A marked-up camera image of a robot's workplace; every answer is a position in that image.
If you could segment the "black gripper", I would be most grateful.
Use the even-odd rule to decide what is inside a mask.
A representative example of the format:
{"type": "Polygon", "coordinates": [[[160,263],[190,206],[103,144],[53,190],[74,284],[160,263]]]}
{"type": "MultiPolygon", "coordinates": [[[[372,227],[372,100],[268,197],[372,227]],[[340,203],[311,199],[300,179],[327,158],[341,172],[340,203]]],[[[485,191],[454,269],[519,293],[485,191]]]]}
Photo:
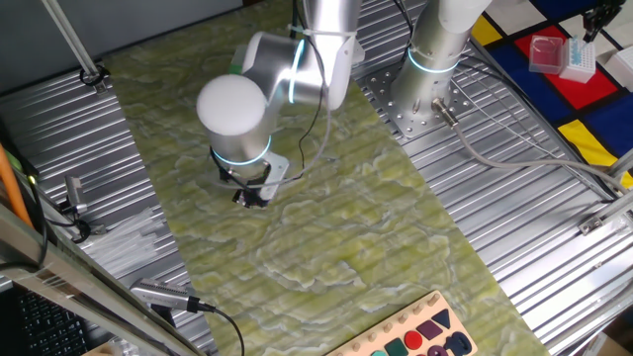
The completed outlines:
{"type": "Polygon", "coordinates": [[[259,175],[246,178],[239,176],[240,190],[233,195],[232,201],[243,207],[247,206],[247,201],[252,201],[252,206],[256,208],[266,208],[271,200],[271,188],[262,187],[267,182],[269,170],[264,170],[259,175]]]}

